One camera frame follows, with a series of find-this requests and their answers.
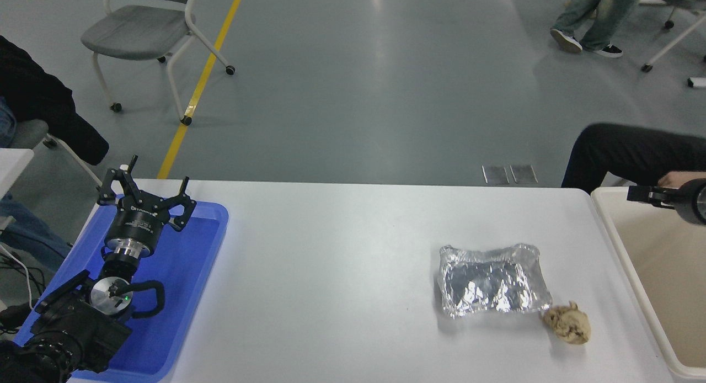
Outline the person's hand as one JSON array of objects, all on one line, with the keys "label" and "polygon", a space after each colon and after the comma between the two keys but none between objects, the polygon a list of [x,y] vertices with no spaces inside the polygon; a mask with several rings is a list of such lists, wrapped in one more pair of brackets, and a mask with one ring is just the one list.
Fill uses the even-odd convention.
[{"label": "person's hand", "polygon": [[687,182],[705,178],[706,172],[702,171],[670,171],[661,177],[656,184],[663,188],[678,189]]}]

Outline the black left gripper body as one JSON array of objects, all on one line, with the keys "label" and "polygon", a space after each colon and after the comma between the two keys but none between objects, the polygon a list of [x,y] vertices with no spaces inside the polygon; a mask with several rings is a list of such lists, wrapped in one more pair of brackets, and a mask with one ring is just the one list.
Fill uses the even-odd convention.
[{"label": "black left gripper body", "polygon": [[119,241],[134,240],[144,247],[156,247],[164,225],[170,220],[167,210],[154,211],[136,205],[133,200],[118,200],[117,213],[106,235],[106,245],[116,247]]}]

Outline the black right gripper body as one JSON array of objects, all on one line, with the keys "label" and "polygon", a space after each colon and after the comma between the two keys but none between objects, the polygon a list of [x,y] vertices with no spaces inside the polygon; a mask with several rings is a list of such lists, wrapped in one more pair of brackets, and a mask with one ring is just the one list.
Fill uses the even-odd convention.
[{"label": "black right gripper body", "polygon": [[694,225],[703,224],[703,180],[687,181],[677,189],[674,207],[679,217]]}]

